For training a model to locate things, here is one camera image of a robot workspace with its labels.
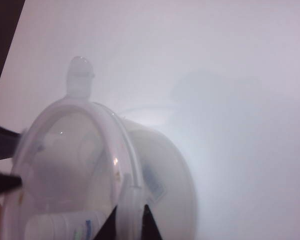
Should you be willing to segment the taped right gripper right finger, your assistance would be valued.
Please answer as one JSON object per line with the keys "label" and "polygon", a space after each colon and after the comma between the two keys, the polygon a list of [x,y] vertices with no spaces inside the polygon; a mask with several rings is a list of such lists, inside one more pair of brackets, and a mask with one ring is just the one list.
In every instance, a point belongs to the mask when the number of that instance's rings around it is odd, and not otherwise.
{"label": "taped right gripper right finger", "polygon": [[142,216],[142,240],[162,240],[162,236],[148,204],[144,206]]}

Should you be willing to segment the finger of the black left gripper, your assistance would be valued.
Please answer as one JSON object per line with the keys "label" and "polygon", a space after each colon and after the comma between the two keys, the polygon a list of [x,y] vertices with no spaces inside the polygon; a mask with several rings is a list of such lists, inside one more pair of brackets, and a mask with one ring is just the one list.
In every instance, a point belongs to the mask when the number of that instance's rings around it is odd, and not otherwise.
{"label": "finger of the black left gripper", "polygon": [[16,175],[0,173],[0,194],[22,186],[22,178]]}

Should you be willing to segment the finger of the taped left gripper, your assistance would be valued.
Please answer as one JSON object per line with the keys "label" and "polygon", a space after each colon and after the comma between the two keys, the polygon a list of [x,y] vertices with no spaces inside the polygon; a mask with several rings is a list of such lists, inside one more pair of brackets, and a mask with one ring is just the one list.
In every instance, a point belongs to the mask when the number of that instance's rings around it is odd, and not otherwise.
{"label": "finger of the taped left gripper", "polygon": [[0,126],[0,160],[15,156],[23,135],[23,132],[15,132]]}

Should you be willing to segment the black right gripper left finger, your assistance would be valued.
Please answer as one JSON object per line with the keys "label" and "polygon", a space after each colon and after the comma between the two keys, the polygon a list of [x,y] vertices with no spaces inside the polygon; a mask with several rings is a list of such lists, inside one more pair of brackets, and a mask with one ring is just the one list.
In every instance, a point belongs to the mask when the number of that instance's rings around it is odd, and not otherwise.
{"label": "black right gripper left finger", "polygon": [[114,207],[110,215],[105,220],[104,224],[101,226],[100,230],[97,232],[94,240],[115,240],[117,237],[116,231],[116,213],[117,206]]}

